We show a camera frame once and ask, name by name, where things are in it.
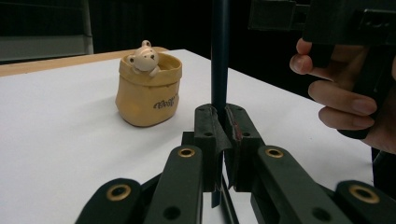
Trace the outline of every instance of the burlap sack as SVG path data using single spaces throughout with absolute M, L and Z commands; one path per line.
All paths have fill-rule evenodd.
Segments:
M 134 126 L 147 127 L 170 119 L 177 110 L 182 64 L 178 58 L 158 53 L 160 72 L 137 74 L 120 60 L 120 84 L 116 105 L 120 115 Z

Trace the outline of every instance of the plush hamster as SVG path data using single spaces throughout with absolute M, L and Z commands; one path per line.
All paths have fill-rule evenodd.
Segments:
M 155 77 L 160 71 L 158 61 L 158 53 L 151 47 L 148 40 L 143 40 L 142 47 L 127 57 L 127 63 L 132 66 L 137 74 L 149 72 L 151 77 Z

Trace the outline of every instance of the finger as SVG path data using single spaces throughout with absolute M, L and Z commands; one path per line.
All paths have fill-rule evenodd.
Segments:
M 313 82 L 308 88 L 308 94 L 322 105 L 349 114 L 368 116 L 377 109 L 374 99 L 343 90 L 330 81 L 320 80 Z
M 344 63 L 331 62 L 327 68 L 317 68 L 312 64 L 308 55 L 296 54 L 290 59 L 290 69 L 300 75 L 312 75 L 335 81 L 342 70 L 346 67 Z
M 337 45 L 332 52 L 332 60 L 349 63 L 366 50 L 363 46 Z
M 326 126 L 338 130 L 361 130 L 375 123 L 369 116 L 357 116 L 327 106 L 319 111 L 318 116 Z
M 299 54 L 308 54 L 311 48 L 312 43 L 306 42 L 302 38 L 297 41 L 296 49 Z
M 297 41 L 296 49 L 299 54 L 309 54 L 312 49 L 312 43 L 306 42 L 300 38 Z M 348 63 L 355 59 L 363 51 L 363 46 L 336 45 L 332 51 L 332 60 L 340 63 Z

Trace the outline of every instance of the screw hole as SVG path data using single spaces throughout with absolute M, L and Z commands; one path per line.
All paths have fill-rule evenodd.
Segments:
M 332 220 L 330 214 L 322 208 L 314 208 L 312 210 L 312 215 L 320 221 L 328 222 Z
M 192 157 L 195 154 L 195 151 L 191 148 L 182 148 L 178 151 L 178 155 L 180 157 L 188 158 Z
M 355 196 L 355 198 L 361 200 L 365 203 L 379 203 L 379 197 L 376 195 L 375 192 L 372 190 L 359 186 L 359 185 L 352 185 L 349 187 L 349 192 Z
M 131 187 L 125 184 L 120 184 L 120 185 L 113 185 L 111 188 L 109 188 L 106 196 L 110 201 L 116 202 L 125 199 L 130 194 L 131 194 Z
M 180 209 L 174 206 L 168 207 L 163 211 L 163 216 L 168 220 L 175 220 L 180 217 L 180 214 Z
M 279 149 L 274 149 L 274 148 L 269 148 L 267 150 L 265 150 L 265 153 L 270 156 L 270 157 L 274 157 L 274 158 L 281 158 L 283 157 L 283 152 Z

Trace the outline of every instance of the metal rod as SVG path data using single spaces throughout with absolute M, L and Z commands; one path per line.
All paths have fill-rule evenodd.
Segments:
M 230 0 L 214 0 L 212 6 L 212 105 L 224 127 L 230 42 Z
M 235 208 L 233 207 L 233 200 L 231 199 L 230 192 L 227 189 L 224 176 L 221 180 L 221 210 L 226 223 L 239 224 L 238 216 L 236 215 Z

